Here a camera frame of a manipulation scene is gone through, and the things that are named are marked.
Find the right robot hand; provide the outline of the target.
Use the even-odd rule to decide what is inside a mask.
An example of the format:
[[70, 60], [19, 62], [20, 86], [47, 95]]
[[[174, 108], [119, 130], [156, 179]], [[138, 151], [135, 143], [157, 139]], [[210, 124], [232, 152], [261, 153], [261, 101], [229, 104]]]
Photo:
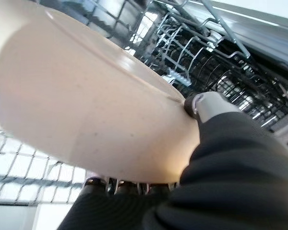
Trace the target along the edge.
[[217, 92], [185, 100], [200, 143], [172, 191], [105, 194], [92, 177], [61, 230], [288, 230], [288, 147]]

